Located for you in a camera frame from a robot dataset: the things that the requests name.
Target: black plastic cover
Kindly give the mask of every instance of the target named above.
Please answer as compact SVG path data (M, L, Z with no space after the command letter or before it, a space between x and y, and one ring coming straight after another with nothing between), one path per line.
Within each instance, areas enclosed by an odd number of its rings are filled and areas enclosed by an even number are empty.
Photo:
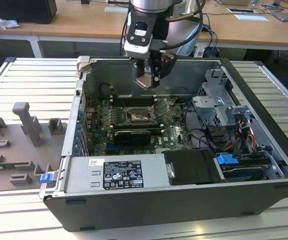
M209 150L187 149L164 152L166 164L171 164L175 177L170 185L215 184L220 183L214 158Z

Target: motherboard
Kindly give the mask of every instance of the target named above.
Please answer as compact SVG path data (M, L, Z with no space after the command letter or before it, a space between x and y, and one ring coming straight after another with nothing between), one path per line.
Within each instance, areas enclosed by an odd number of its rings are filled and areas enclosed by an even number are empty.
M184 127L185 103L170 97L89 100L90 156L161 154L193 149Z

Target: table leg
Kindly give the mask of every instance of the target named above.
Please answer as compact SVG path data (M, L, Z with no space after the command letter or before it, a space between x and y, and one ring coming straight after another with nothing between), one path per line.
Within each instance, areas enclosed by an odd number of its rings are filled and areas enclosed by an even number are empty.
M75 54L79 53L77 42L73 42L73 51L74 51Z
M40 45L40 41L38 40L38 37L37 36L31 36L29 38L29 42L30 42L30 45L32 47L32 50L33 50L33 53L34 53L34 56L35 58L42 58L44 57L44 52L43 52L43 49Z

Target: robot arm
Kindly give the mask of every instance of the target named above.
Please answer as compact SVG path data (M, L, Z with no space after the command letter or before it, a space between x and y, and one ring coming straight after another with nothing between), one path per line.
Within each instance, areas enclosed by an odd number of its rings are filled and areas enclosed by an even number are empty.
M124 50L136 67L136 83L142 88L155 88L159 80L166 77L176 63L177 55L170 49L178 48L192 39L201 31L203 25L202 8L206 0L200 5L195 1L196 10L178 17L173 15L174 7L182 0L131 0L131 24L124 45ZM166 41L169 23L185 20L200 14L199 27L185 41L175 45L168 45ZM151 70L151 75L144 72L145 60Z

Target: blue cable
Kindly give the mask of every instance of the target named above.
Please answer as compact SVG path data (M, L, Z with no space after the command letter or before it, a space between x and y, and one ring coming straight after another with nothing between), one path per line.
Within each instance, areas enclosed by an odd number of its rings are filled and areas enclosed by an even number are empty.
M213 33L213 31L211 31L208 27L204 26L204 28L211 34L212 38L213 38L213 48L212 48L212 51L210 52L209 54L209 57L212 56L214 50L215 50L215 41L216 41L216 38L215 38L215 35Z

